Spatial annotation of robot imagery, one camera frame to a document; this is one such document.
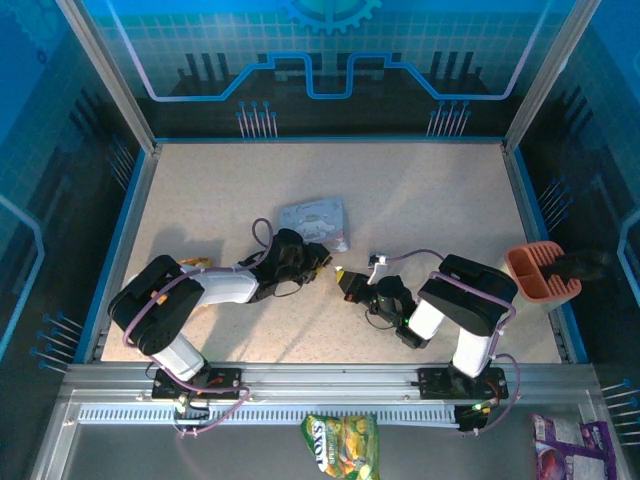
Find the white vent grille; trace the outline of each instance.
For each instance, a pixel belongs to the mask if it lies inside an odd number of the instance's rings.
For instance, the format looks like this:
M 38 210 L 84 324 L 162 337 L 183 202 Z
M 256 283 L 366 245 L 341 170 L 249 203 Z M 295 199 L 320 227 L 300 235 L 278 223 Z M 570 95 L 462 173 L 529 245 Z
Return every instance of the white vent grille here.
M 207 420 L 181 420 L 181 425 L 210 423 L 224 414 L 226 405 L 209 407 Z M 453 405 L 310 407 L 288 405 L 244 405 L 225 424 L 229 425 L 299 425 L 308 414 L 343 417 L 375 414 L 379 425 L 457 428 Z M 174 424 L 172 405 L 83 405 L 79 423 L 166 425 Z

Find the purple snack bag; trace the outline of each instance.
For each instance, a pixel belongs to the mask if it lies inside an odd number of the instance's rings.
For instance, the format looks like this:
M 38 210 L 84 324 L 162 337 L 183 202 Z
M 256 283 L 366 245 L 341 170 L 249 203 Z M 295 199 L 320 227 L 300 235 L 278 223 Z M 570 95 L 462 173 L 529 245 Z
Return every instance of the purple snack bag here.
M 537 480 L 616 480 L 606 422 L 578 423 L 533 415 Z

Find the speckled surface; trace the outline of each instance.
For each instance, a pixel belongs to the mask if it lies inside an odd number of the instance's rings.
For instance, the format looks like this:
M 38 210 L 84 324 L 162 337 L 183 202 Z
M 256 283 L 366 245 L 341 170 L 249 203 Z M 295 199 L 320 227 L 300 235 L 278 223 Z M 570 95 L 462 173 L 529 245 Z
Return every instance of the speckled surface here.
M 251 223 L 275 224 L 281 207 L 340 195 L 351 250 L 334 265 L 366 273 L 371 251 L 416 248 L 455 253 L 504 271 L 504 252 L 524 232 L 496 145 L 318 143 L 165 145 L 129 262 L 127 278 L 153 257 L 209 256 L 230 265 L 259 250 Z M 392 273 L 415 293 L 437 259 L 402 262 Z M 285 293 L 289 285 L 283 285 Z M 558 362 L 549 320 L 517 297 L 518 315 L 498 351 L 521 362 Z M 194 312 L 183 329 L 211 361 L 295 363 L 447 362 L 458 327 L 445 320 L 424 350 L 367 324 L 342 300 L 332 271 L 288 298 L 223 304 Z M 102 360 L 146 359 L 111 325 Z

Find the orange basket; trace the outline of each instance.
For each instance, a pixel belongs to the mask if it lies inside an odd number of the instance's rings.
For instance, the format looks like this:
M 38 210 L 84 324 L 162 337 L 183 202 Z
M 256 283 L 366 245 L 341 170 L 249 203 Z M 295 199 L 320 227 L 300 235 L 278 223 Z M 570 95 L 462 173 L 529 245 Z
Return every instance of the orange basket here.
M 567 301 L 582 291 L 580 280 L 572 278 L 566 284 L 558 275 L 545 280 L 540 267 L 550 265 L 564 251 L 555 242 L 535 242 L 514 247 L 505 259 L 511 276 L 524 298 L 532 303 Z

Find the chip bag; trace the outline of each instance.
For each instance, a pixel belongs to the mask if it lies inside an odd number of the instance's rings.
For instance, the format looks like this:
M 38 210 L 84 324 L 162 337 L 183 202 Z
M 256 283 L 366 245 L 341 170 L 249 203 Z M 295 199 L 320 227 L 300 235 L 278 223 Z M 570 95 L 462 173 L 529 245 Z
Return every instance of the chip bag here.
M 320 471 L 335 478 L 380 480 L 375 416 L 307 415 L 300 427 Z

